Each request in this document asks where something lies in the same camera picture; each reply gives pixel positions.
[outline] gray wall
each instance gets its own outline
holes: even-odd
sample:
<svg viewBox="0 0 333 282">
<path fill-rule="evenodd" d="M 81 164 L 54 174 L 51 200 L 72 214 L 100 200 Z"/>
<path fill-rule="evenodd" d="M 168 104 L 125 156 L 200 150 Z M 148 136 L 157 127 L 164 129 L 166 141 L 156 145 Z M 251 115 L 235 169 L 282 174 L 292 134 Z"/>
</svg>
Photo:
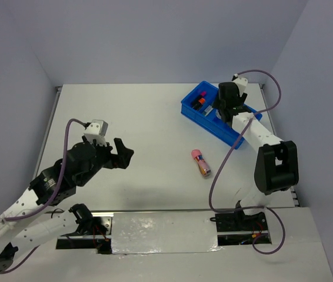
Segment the gray wall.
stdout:
<svg viewBox="0 0 333 282">
<path fill-rule="evenodd" d="M 6 0 L 54 85 L 271 70 L 307 0 Z"/>
<path fill-rule="evenodd" d="M 298 195 L 312 209 L 333 272 L 333 1 L 309 0 L 272 73 L 272 117 L 299 150 Z M 266 94 L 275 97 L 267 83 Z"/>
<path fill-rule="evenodd" d="M 55 90 L 0 1 L 0 214 L 32 180 Z"/>
</svg>

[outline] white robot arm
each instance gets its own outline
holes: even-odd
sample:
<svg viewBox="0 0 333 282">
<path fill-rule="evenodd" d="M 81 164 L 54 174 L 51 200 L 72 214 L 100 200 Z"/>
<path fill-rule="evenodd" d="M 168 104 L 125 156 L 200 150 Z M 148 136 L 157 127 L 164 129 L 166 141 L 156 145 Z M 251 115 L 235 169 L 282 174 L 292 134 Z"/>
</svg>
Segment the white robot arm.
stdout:
<svg viewBox="0 0 333 282">
<path fill-rule="evenodd" d="M 254 185 L 237 207 L 265 206 L 271 194 L 286 191 L 298 183 L 297 148 L 292 141 L 283 141 L 265 128 L 248 106 L 244 104 L 247 79 L 235 75 L 232 82 L 219 84 L 213 108 L 221 119 L 234 131 L 242 132 L 252 122 L 243 137 L 258 152 L 254 170 Z M 246 209 L 246 216 L 261 212 L 260 209 Z"/>
<path fill-rule="evenodd" d="M 53 237 L 75 231 L 83 234 L 86 230 L 92 230 L 92 226 L 105 234 L 106 228 L 96 222 L 83 204 L 74 205 L 54 219 L 29 227 L 40 215 L 55 209 L 63 199 L 74 195 L 76 187 L 84 186 L 101 168 L 128 167 L 134 151 L 126 148 L 121 139 L 115 138 L 117 154 L 111 153 L 113 148 L 104 138 L 108 127 L 106 122 L 93 120 L 82 124 L 85 126 L 83 142 L 65 152 L 64 172 L 61 171 L 62 159 L 57 160 L 31 181 L 23 195 L 0 215 L 0 274 L 11 266 L 14 258 Z M 57 187 L 59 174 L 62 174 L 62 182 Z"/>
</svg>

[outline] item in bin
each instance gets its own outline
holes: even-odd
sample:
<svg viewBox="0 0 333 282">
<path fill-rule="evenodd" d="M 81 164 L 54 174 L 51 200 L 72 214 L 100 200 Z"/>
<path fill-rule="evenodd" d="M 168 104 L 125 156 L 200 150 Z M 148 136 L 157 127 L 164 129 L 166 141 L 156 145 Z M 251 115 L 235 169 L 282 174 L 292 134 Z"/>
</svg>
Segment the item in bin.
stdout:
<svg viewBox="0 0 333 282">
<path fill-rule="evenodd" d="M 198 101 L 203 98 L 204 96 L 206 96 L 207 92 L 203 91 L 201 94 L 199 94 L 192 102 L 191 102 L 191 106 L 194 107 L 196 103 L 198 103 Z"/>
<path fill-rule="evenodd" d="M 206 102 L 206 99 L 200 98 L 195 105 L 193 105 L 194 110 L 200 110 L 203 106 L 203 104 Z"/>
<path fill-rule="evenodd" d="M 204 110 L 204 112 L 203 112 L 204 116 L 208 116 L 209 113 L 211 113 L 211 111 L 212 111 L 213 109 L 214 109 L 214 108 L 213 108 L 211 105 L 208 106 L 208 107 Z"/>
<path fill-rule="evenodd" d="M 201 151 L 195 149 L 191 151 L 192 158 L 197 162 L 199 171 L 203 175 L 203 177 L 207 177 L 211 174 L 211 169 L 209 168 L 208 164 L 202 157 Z"/>
</svg>

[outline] blue plastic tray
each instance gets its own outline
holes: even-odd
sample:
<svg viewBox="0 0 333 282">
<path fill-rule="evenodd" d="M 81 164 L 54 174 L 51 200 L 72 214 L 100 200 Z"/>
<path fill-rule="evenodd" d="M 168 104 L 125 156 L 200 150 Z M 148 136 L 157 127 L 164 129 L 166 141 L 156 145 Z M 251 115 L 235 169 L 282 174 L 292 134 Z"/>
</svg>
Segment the blue plastic tray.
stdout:
<svg viewBox="0 0 333 282">
<path fill-rule="evenodd" d="M 238 138 L 239 133 L 231 129 L 226 123 L 216 117 L 216 109 L 213 109 L 208 116 L 203 115 L 204 110 L 214 102 L 218 90 L 219 89 L 217 87 L 208 83 L 207 81 L 202 81 L 181 101 L 181 114 L 188 117 L 193 122 L 199 124 L 204 129 L 215 135 L 217 138 L 224 141 L 226 144 L 232 146 Z M 200 110 L 193 110 L 193 108 L 190 106 L 191 102 L 203 91 L 206 91 L 206 95 L 204 96 L 206 102 L 203 104 L 203 107 L 200 108 Z M 261 113 L 256 115 L 256 119 L 260 120 L 261 118 Z M 235 149 L 238 149 L 244 140 L 244 138 L 241 138 Z"/>
</svg>

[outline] purple cable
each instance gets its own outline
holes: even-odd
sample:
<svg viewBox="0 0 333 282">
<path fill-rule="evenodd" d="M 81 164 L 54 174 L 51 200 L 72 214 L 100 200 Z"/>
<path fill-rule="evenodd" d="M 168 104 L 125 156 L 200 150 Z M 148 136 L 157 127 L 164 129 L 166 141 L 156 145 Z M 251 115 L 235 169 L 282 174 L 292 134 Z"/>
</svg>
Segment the purple cable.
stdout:
<svg viewBox="0 0 333 282">
<path fill-rule="evenodd" d="M 49 198 L 49 200 L 43 205 L 41 206 L 38 210 L 32 211 L 29 214 L 26 214 L 24 216 L 15 216 L 15 217 L 5 217 L 4 219 L 6 221 L 18 221 L 18 220 L 22 220 L 22 219 L 27 219 L 31 216 L 34 216 L 38 213 L 40 213 L 41 211 L 43 211 L 44 209 L 46 209 L 46 207 L 48 207 L 55 199 L 55 197 L 58 195 L 59 189 L 61 188 L 61 184 L 62 184 L 62 180 L 63 180 L 63 175 L 65 173 L 65 169 L 66 169 L 66 158 L 67 158 L 67 149 L 68 149 L 68 133 L 69 133 L 69 129 L 70 129 L 70 125 L 71 123 L 76 122 L 79 123 L 82 126 L 86 126 L 86 124 L 84 122 L 81 122 L 78 119 L 70 119 L 66 125 L 66 130 L 65 130 L 65 140 L 64 140 L 64 148 L 63 148 L 63 158 L 62 158 L 62 164 L 61 164 L 61 171 L 59 172 L 59 177 L 58 177 L 58 182 L 56 184 L 56 187 L 51 195 L 51 197 Z"/>
<path fill-rule="evenodd" d="M 263 112 L 267 112 L 269 110 L 272 110 L 274 109 L 276 106 L 278 106 L 281 98 L 282 98 L 282 90 L 280 88 L 280 85 L 278 83 L 278 81 L 268 72 L 264 71 L 264 70 L 260 70 L 260 69 L 250 69 L 250 70 L 246 70 L 244 72 L 239 72 L 238 75 L 242 75 L 244 73 L 248 73 L 248 72 L 260 72 L 260 73 L 264 73 L 266 75 L 268 75 L 276 84 L 277 88 L 278 88 L 278 100 L 275 102 L 275 104 L 267 109 L 264 109 L 264 110 L 259 110 L 257 111 L 256 113 L 254 113 L 254 116 L 256 116 L 257 114 L 259 113 L 263 113 Z M 264 236 L 267 236 L 267 234 L 262 234 L 260 236 L 257 236 L 256 238 L 254 238 L 253 240 L 253 248 L 254 250 L 256 250 L 257 252 L 261 253 L 261 254 L 274 254 L 276 253 L 278 250 L 281 249 L 281 247 L 283 246 L 284 244 L 284 241 L 285 241 L 285 227 L 284 227 L 284 224 L 281 220 L 281 218 L 279 217 L 279 215 L 277 215 L 277 213 L 275 211 L 273 211 L 272 209 L 270 209 L 269 207 L 265 207 L 265 206 L 252 206 L 252 207 L 239 207 L 239 208 L 234 208 L 234 209 L 216 209 L 214 208 L 214 206 L 212 205 L 212 194 L 214 193 L 214 188 L 215 188 L 215 185 L 216 185 L 216 182 L 219 178 L 219 175 L 221 173 L 221 171 L 223 170 L 227 160 L 229 159 L 230 155 L 232 154 L 232 152 L 234 151 L 235 147 L 237 146 L 238 142 L 241 140 L 241 138 L 243 137 L 243 135 L 245 134 L 245 132 L 247 131 L 247 129 L 250 127 L 250 124 L 252 123 L 253 119 L 250 119 L 248 124 L 245 126 L 245 128 L 243 129 L 243 131 L 240 133 L 240 135 L 237 137 L 236 141 L 233 143 L 233 145 L 231 146 L 229 152 L 227 153 L 227 155 L 225 156 L 223 162 L 221 163 L 219 169 L 218 169 L 218 172 L 216 173 L 213 181 L 212 181 L 212 184 L 211 184 L 211 188 L 209 190 L 209 196 L 208 196 L 208 204 L 209 204 L 209 207 L 211 210 L 213 210 L 214 212 L 216 213 L 233 213 L 233 212 L 240 212 L 240 211 L 243 211 L 243 210 L 248 210 L 248 209 L 268 209 L 271 213 L 273 213 L 276 218 L 278 219 L 281 227 L 282 227 L 282 240 L 279 244 L 279 246 L 273 250 L 273 251 L 261 251 L 261 250 L 258 250 L 256 247 L 255 247 L 255 243 L 257 242 L 257 240 L 260 238 L 260 237 L 264 237 Z"/>
<path fill-rule="evenodd" d="M 26 257 L 17 265 L 15 266 L 14 268 L 10 269 L 10 270 L 7 270 L 7 271 L 3 271 L 1 274 L 7 274 L 7 273 L 11 273 L 13 272 L 14 270 L 18 269 L 20 266 L 22 266 L 24 264 L 24 262 L 26 262 L 27 259 L 29 259 L 29 257 L 35 252 L 35 250 L 37 250 L 39 246 L 35 247 L 33 250 L 31 250 L 29 252 L 29 254 L 26 255 Z"/>
</svg>

